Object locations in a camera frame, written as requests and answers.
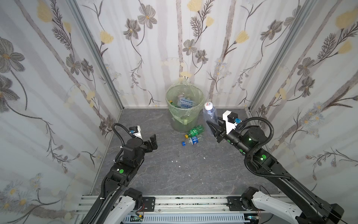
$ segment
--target trash can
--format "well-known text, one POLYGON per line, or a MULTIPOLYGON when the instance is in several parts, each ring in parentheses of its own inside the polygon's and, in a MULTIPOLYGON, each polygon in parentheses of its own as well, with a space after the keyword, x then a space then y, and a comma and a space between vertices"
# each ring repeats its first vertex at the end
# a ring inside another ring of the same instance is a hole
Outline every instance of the trash can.
POLYGON ((196 126, 199 112, 205 103, 204 94, 198 87, 181 80, 168 88, 165 99, 171 115, 170 123, 174 130, 188 132, 196 126), (197 105, 188 109, 175 107, 180 95, 184 95, 186 99, 194 101, 197 105))

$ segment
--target white bottle cap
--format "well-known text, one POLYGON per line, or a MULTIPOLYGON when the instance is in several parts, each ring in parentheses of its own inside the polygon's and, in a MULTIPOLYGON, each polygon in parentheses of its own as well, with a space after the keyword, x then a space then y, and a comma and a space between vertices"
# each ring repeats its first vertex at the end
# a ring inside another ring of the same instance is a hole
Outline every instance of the white bottle cap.
POLYGON ((213 103, 212 102, 206 102, 205 103, 205 109, 206 110, 211 110, 213 108, 213 103))

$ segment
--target gray marble surface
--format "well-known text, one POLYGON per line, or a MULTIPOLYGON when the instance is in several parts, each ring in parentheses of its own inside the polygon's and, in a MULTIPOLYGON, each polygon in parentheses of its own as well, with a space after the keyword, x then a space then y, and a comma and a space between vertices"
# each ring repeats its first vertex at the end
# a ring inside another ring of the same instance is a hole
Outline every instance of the gray marble surface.
MULTIPOLYGON (((222 116, 226 109, 218 109, 222 116)), ((231 109, 240 119, 247 118, 244 109, 231 109)), ((158 149, 145 155, 145 161, 130 183, 144 195, 230 195, 242 194, 247 187, 263 185, 270 194, 277 194, 275 185, 254 176, 244 166, 243 156, 225 140, 217 143, 209 130, 204 141, 182 146, 184 134, 174 131, 167 109, 124 109, 119 123, 127 128, 140 125, 144 140, 156 134, 158 149)), ((198 124, 203 124, 202 113, 198 124)), ((125 142, 130 138, 121 128, 125 142)), ((119 152, 120 140, 114 136, 104 158, 92 195, 99 195, 103 177, 119 152)))

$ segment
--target silver metal profile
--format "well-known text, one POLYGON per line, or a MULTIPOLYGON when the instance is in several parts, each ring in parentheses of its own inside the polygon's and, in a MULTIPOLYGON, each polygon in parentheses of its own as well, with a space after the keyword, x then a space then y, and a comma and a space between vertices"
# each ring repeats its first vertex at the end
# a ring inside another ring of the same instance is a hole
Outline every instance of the silver metal profile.
POLYGON ((253 109, 258 103, 258 100, 262 96, 266 86, 269 84, 271 77, 274 75, 277 67, 281 63, 282 59, 284 58, 291 45, 293 44, 293 41, 297 36, 299 30, 305 24, 306 19, 308 18, 310 12, 312 11, 317 2, 318 0, 306 0, 303 4, 302 9, 298 13, 294 23, 292 24, 292 28, 289 30, 289 33, 287 34, 284 42, 282 43, 282 46, 274 57, 272 64, 267 70, 265 76, 263 77, 259 85, 259 88, 257 89, 254 97, 252 98, 249 109, 253 109))
POLYGON ((105 63, 102 60, 102 57, 100 55, 100 53, 98 52, 98 48, 96 46, 96 42, 94 41, 90 30, 88 29, 88 26, 82 16, 82 13, 78 7, 78 4, 76 2, 76 0, 66 0, 72 15, 74 16, 82 35, 84 36, 84 40, 86 41, 86 43, 88 44, 89 49, 92 51, 93 56, 95 57, 95 60, 97 62, 97 64, 100 66, 100 70, 103 74, 104 79, 106 80, 106 84, 108 86, 108 88, 111 91, 112 96, 115 99, 115 102, 117 104, 117 106, 119 107, 120 110, 124 109, 124 106, 122 104, 121 99, 119 98, 118 94, 117 94, 117 90, 113 85, 113 82, 111 80, 111 76, 109 75, 105 63))

